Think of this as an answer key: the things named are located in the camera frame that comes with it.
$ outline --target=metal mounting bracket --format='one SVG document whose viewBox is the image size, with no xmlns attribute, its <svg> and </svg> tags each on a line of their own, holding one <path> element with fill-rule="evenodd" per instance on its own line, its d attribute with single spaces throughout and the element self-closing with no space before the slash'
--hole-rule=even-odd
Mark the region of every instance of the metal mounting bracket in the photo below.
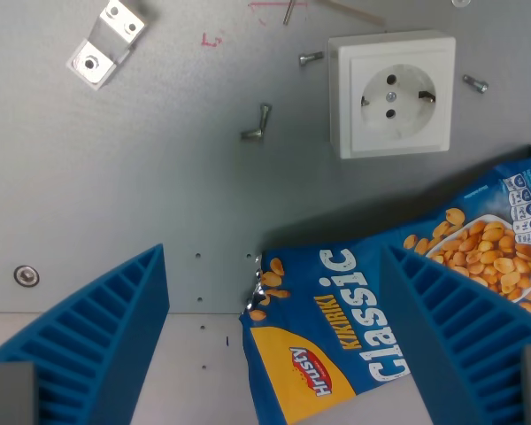
<svg viewBox="0 0 531 425">
<path fill-rule="evenodd" d="M 145 23 L 119 0 L 111 0 L 67 62 L 67 67 L 92 89 L 100 89 L 124 62 Z"/>
</svg>

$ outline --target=snack bag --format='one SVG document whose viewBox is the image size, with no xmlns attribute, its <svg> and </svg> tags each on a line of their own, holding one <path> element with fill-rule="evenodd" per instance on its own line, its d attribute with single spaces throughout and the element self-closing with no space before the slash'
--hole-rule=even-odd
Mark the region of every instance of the snack bag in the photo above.
<svg viewBox="0 0 531 425">
<path fill-rule="evenodd" d="M 378 305 L 383 244 L 415 250 L 531 312 L 531 157 L 495 167 L 400 228 L 264 252 L 240 317 L 259 423 L 296 423 L 409 374 Z"/>
</svg>

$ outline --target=bolt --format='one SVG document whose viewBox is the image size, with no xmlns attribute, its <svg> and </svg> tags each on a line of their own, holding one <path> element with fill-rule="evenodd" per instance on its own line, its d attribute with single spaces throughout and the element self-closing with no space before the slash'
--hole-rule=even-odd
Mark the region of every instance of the bolt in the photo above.
<svg viewBox="0 0 531 425">
<path fill-rule="evenodd" d="M 261 128 L 256 128 L 255 130 L 242 131 L 240 137 L 242 140 L 252 140 L 252 139 L 261 139 L 264 136 L 264 132 Z"/>
<path fill-rule="evenodd" d="M 264 133 L 266 131 L 269 112 L 272 111 L 273 107 L 270 104 L 261 104 L 259 109 L 262 112 L 261 118 L 259 119 L 259 129 L 262 130 L 262 133 Z"/>
<path fill-rule="evenodd" d="M 478 81 L 470 75 L 465 75 L 464 77 L 462 77 L 462 81 L 464 81 L 469 86 L 474 87 L 478 93 L 482 94 L 486 93 L 486 90 L 489 87 L 489 84 L 487 84 L 485 81 Z"/>
<path fill-rule="evenodd" d="M 309 62 L 312 62 L 313 60 L 323 59 L 324 57 L 325 57 L 325 53 L 322 51 L 311 53 L 310 55 L 302 54 L 302 55 L 299 55 L 299 65 L 305 66 Z"/>
</svg>

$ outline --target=red marking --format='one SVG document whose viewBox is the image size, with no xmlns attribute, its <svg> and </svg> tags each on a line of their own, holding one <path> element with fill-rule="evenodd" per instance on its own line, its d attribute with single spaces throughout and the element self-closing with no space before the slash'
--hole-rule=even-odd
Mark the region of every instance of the red marking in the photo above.
<svg viewBox="0 0 531 425">
<path fill-rule="evenodd" d="M 222 44 L 222 39 L 220 37 L 214 37 L 215 42 L 208 42 L 206 39 L 206 33 L 203 33 L 203 42 L 201 42 L 201 46 L 206 47 L 218 47 L 219 44 Z"/>
</svg>

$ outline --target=gray metal surface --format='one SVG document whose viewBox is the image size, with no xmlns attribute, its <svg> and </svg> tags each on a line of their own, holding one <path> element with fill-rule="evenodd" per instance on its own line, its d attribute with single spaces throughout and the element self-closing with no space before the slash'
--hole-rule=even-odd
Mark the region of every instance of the gray metal surface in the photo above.
<svg viewBox="0 0 531 425">
<path fill-rule="evenodd" d="M 162 242 L 172 312 L 236 313 L 262 248 L 396 224 L 426 207 L 406 199 L 448 188 L 429 192 L 438 202 L 461 172 L 531 143 L 531 0 L 350 1 L 388 31 L 457 38 L 450 151 L 335 157 L 327 61 L 296 58 L 382 29 L 323 3 L 284 27 L 287 4 L 147 0 L 135 51 L 94 92 L 65 62 L 105 0 L 0 2 L 0 311 L 45 310 Z M 241 143 L 262 102 L 264 142 Z M 19 264 L 40 284 L 19 286 Z"/>
</svg>

